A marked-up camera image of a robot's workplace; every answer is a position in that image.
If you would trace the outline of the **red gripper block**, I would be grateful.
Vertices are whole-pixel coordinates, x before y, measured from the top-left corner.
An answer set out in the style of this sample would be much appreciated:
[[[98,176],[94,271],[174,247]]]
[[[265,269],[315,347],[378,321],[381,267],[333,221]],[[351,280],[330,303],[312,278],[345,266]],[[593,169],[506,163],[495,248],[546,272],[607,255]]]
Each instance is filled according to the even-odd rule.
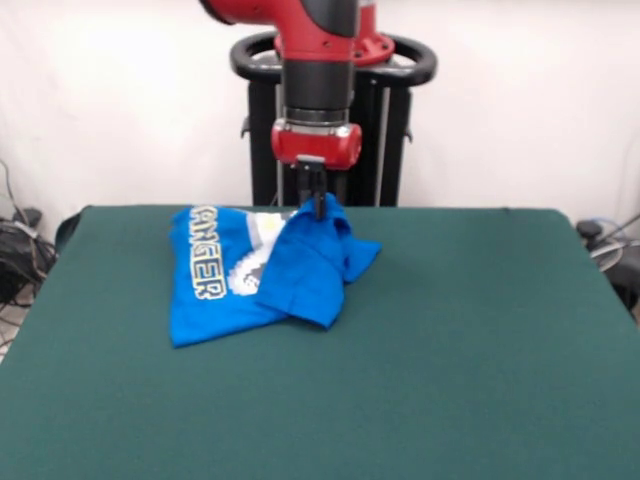
[[[284,164],[299,161],[319,162],[327,169],[350,169],[359,158],[362,130],[356,124],[333,127],[303,126],[278,119],[271,129],[274,156]],[[297,188],[299,204],[313,198],[317,220],[326,216],[327,172],[324,166],[298,163]]]

